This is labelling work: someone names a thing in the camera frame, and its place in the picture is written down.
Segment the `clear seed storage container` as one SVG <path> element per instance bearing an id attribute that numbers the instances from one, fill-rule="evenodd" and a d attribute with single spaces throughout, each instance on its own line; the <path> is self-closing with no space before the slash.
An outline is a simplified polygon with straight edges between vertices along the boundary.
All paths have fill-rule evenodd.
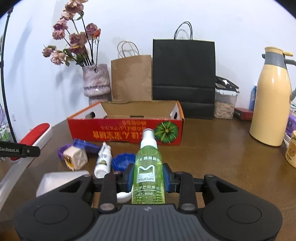
<path id="1" fill-rule="evenodd" d="M 226 78 L 216 76 L 214 117 L 231 120 L 233 118 L 239 87 Z"/>

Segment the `pink textured ceramic vase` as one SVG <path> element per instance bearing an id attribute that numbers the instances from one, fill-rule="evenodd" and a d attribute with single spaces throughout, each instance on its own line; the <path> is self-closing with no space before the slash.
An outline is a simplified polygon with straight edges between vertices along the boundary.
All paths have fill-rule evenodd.
<path id="1" fill-rule="evenodd" d="M 84 66 L 83 88 L 89 105 L 106 102 L 111 98 L 109 71 L 106 64 Z"/>

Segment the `cream yellow thermos jug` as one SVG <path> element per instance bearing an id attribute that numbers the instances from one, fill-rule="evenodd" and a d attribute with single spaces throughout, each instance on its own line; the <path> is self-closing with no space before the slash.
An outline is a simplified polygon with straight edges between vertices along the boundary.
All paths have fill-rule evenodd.
<path id="1" fill-rule="evenodd" d="M 249 130 L 253 138 L 273 147 L 281 146 L 290 114 L 292 86 L 287 65 L 295 65 L 295 61 L 287 56 L 293 54 L 276 47 L 265 48 Z"/>

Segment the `green mucun spray bottle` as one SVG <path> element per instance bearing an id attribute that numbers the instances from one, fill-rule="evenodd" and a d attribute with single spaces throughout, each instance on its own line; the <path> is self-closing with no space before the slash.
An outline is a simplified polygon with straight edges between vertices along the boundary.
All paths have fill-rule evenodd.
<path id="1" fill-rule="evenodd" d="M 165 188 L 162 156 L 154 131 L 142 132 L 140 150 L 136 154 L 133 175 L 132 204 L 164 204 Z"/>

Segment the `purple ridged cap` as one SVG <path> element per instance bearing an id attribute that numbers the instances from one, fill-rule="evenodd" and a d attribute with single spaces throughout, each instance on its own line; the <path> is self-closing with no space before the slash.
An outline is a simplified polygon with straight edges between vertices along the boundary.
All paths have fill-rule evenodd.
<path id="1" fill-rule="evenodd" d="M 72 144 L 65 144 L 65 145 L 63 145 L 62 147 L 60 147 L 58 150 L 57 150 L 57 155 L 58 155 L 58 157 L 59 157 L 59 159 L 60 160 L 64 160 L 64 157 L 63 157 L 63 152 L 65 151 L 65 150 L 67 150 L 69 147 L 71 147 L 72 146 Z"/>

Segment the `purple packaged item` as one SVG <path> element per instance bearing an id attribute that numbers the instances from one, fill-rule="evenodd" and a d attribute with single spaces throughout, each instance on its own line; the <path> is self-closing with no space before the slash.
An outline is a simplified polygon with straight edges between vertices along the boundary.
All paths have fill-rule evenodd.
<path id="1" fill-rule="evenodd" d="M 296 130 L 296 116 L 293 113 L 289 114 L 287 127 L 285 129 L 285 133 L 291 137 L 293 134 L 293 131 Z"/>

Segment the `brown kraft paper bag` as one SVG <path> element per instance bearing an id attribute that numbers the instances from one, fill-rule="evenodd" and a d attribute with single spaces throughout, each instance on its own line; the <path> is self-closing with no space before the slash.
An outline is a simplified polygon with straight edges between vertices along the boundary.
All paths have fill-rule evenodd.
<path id="1" fill-rule="evenodd" d="M 117 51 L 119 58 L 111 61 L 113 101 L 151 101 L 152 57 L 141 55 L 131 41 L 120 41 Z"/>

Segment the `clear white-lidded jar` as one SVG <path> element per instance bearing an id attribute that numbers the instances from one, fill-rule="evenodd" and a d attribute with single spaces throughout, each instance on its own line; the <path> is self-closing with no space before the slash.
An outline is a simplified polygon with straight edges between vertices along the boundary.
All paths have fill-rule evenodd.
<path id="1" fill-rule="evenodd" d="M 86 170 L 45 173 L 37 188 L 36 197 L 52 191 L 53 189 L 56 189 L 80 176 L 89 174 L 90 173 Z"/>

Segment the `black paper bag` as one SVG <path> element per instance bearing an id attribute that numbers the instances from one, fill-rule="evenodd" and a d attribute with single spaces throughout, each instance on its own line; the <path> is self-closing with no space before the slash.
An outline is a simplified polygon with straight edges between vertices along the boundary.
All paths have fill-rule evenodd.
<path id="1" fill-rule="evenodd" d="M 215 43 L 154 39 L 152 43 L 152 97 L 177 100 L 186 118 L 212 119 L 216 81 Z"/>

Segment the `white nasal spray bottle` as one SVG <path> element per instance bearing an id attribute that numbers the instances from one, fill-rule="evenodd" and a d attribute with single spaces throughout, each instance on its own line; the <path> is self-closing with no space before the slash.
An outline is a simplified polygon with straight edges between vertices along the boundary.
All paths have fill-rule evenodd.
<path id="1" fill-rule="evenodd" d="M 106 174 L 111 172 L 111 146 L 103 142 L 102 147 L 98 153 L 96 166 L 94 168 L 94 176 L 96 178 L 104 178 Z"/>

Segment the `blue drink can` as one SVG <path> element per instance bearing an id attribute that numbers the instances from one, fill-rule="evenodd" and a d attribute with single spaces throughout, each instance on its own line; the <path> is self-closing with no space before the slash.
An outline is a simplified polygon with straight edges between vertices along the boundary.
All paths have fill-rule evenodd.
<path id="1" fill-rule="evenodd" d="M 250 101 L 249 101 L 249 110 L 250 111 L 254 111 L 256 91 L 257 91 L 257 86 L 254 85 L 254 87 L 252 88 L 251 93 L 250 93 Z"/>

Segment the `red cardboard pumpkin box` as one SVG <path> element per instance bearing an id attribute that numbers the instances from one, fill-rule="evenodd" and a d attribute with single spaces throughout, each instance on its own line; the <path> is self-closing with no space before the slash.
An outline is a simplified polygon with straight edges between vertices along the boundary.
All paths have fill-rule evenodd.
<path id="1" fill-rule="evenodd" d="M 150 128 L 160 145 L 179 145 L 184 114 L 176 100 L 97 102 L 70 116 L 72 138 L 138 144 Z"/>

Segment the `red white lint brush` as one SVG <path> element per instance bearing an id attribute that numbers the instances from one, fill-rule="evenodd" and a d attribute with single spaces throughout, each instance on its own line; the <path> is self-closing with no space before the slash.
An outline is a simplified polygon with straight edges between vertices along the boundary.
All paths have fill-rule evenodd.
<path id="1" fill-rule="evenodd" d="M 40 156 L 41 149 L 52 135 L 52 126 L 42 123 L 35 126 L 19 143 L 1 142 L 1 157 L 13 161 L 13 165 L 1 180 L 1 207 L 26 168 Z"/>

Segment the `dark red small box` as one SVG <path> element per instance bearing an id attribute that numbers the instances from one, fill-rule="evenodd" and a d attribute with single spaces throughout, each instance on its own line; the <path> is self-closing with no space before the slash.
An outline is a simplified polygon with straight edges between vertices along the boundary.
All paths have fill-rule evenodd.
<path id="1" fill-rule="evenodd" d="M 234 116 L 242 121 L 251 121 L 253 117 L 253 111 L 245 108 L 235 108 Z"/>

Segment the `blue round lid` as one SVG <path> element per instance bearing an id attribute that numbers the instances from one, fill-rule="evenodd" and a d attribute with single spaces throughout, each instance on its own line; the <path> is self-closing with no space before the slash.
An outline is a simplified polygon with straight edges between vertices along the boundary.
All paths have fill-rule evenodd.
<path id="1" fill-rule="evenodd" d="M 135 163 L 135 157 L 136 155 L 133 153 L 116 155 L 111 162 L 113 171 L 124 172 L 129 164 Z"/>

